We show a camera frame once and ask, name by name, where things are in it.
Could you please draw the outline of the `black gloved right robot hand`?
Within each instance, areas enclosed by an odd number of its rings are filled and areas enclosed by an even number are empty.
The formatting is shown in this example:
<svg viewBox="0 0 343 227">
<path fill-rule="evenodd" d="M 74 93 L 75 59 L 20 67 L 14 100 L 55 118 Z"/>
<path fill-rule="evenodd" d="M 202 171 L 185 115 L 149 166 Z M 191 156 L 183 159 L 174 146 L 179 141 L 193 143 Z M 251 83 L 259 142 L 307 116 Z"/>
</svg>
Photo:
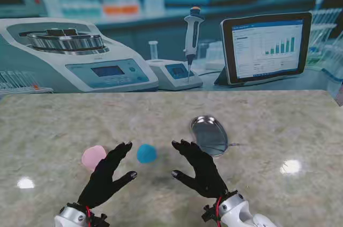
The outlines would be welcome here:
<svg viewBox="0 0 343 227">
<path fill-rule="evenodd" d="M 203 152 L 196 143 L 172 141 L 172 146 L 186 158 L 195 172 L 195 177 L 192 178 L 179 170 L 173 170 L 171 174 L 175 179 L 206 198 L 218 199 L 228 193 L 213 158 Z"/>
</svg>

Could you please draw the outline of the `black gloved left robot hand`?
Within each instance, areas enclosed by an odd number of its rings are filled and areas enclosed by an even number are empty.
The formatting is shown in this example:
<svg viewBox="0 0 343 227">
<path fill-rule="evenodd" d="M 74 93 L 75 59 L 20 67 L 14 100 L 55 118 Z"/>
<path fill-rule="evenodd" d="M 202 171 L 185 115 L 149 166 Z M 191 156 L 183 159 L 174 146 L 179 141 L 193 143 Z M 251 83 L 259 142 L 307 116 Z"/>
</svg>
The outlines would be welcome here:
<svg viewBox="0 0 343 227">
<path fill-rule="evenodd" d="M 78 198 L 79 205 L 90 209 L 100 206 L 137 177 L 136 171 L 129 171 L 119 179 L 113 180 L 115 170 L 131 148 L 131 142 L 121 143 L 100 160 Z"/>
</svg>

